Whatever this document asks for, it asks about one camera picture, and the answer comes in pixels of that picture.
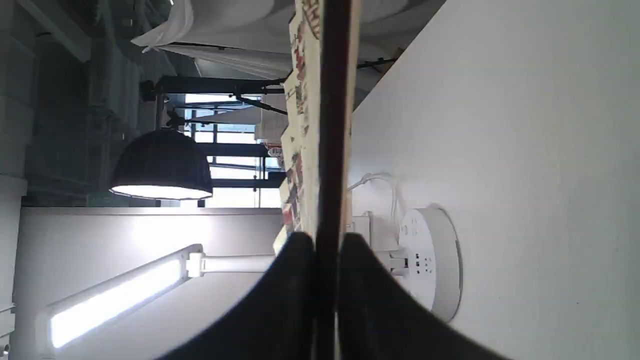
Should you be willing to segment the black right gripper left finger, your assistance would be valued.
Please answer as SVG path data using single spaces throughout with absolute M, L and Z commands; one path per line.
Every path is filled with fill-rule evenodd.
M 309 360 L 314 244 L 296 232 L 252 290 L 163 360 Z

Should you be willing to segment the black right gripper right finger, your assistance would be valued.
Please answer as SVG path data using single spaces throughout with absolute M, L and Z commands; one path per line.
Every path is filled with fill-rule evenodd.
M 363 237 L 347 233 L 339 257 L 338 335 L 343 360 L 500 360 L 423 308 Z

